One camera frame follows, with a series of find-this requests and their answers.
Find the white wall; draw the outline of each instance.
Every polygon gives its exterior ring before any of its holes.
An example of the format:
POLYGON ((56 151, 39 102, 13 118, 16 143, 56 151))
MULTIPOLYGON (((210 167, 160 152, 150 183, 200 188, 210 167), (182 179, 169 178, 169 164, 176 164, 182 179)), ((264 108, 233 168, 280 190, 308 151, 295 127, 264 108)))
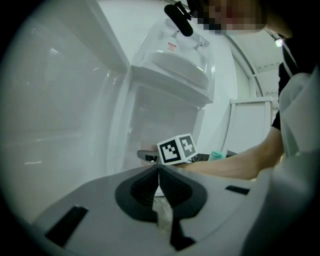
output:
POLYGON ((233 58, 234 61, 234 68, 236 73, 236 83, 237 83, 237 90, 238 100, 245 100, 251 97, 251 89, 250 89, 250 82, 249 78, 247 77, 245 71, 242 69, 238 61, 233 58))
MULTIPOLYGON (((152 25, 164 16, 168 3, 160 0, 100 0, 99 4, 111 24, 127 58, 133 56, 152 25)), ((193 24, 194 30, 212 45, 215 59, 215 96, 206 106, 197 142, 197 150, 210 153, 222 150, 230 120, 230 99, 237 97, 237 82, 233 56, 224 36, 203 31, 193 24)))
POLYGON ((150 28, 161 15, 160 0, 98 0, 127 58, 131 62, 150 28))

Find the white cabinet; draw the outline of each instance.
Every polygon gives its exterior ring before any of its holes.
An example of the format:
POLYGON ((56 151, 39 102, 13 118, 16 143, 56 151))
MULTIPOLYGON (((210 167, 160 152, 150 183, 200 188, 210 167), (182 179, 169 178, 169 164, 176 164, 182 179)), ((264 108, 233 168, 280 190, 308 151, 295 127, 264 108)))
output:
POLYGON ((241 153, 260 144, 272 124, 272 97, 231 100, 231 115, 223 152, 241 153))

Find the ceiling light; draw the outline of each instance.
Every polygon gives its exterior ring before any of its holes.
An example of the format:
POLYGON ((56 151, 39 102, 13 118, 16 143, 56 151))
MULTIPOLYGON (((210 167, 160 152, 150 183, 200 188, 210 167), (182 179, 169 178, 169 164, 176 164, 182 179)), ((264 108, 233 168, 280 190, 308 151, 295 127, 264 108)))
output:
POLYGON ((276 47, 281 47, 283 45, 283 40, 281 38, 274 40, 276 47))

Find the white door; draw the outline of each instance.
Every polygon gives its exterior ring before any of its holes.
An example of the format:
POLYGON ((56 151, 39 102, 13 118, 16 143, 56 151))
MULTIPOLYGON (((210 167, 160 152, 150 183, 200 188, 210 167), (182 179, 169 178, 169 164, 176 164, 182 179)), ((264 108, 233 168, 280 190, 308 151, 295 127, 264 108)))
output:
POLYGON ((95 0, 46 1, 1 72, 1 182, 28 222, 113 172, 130 64, 95 0))

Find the black slot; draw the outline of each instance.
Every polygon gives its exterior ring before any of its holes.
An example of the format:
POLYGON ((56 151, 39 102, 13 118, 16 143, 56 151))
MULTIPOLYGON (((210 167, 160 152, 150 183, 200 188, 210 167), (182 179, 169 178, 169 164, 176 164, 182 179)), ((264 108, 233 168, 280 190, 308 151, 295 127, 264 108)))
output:
POLYGON ((81 206, 72 207, 45 235, 58 246, 64 247, 72 233, 87 214, 88 209, 81 206))
POLYGON ((146 155, 145 160, 148 162, 154 161, 154 163, 156 163, 158 160, 158 157, 155 155, 146 155))
POLYGON ((159 180, 173 211, 170 243, 180 251, 196 243, 192 237, 184 235, 180 220, 195 217, 200 212, 207 201, 207 191, 201 184, 165 165, 159 167, 159 180))
POLYGON ((115 190, 115 201, 131 218, 156 223, 158 215, 152 210, 158 188, 158 166, 124 180, 115 190))
POLYGON ((248 195, 250 189, 248 188, 243 188, 243 187, 238 187, 238 186, 227 186, 225 188, 226 190, 230 190, 232 192, 238 193, 238 194, 242 194, 242 195, 248 195))

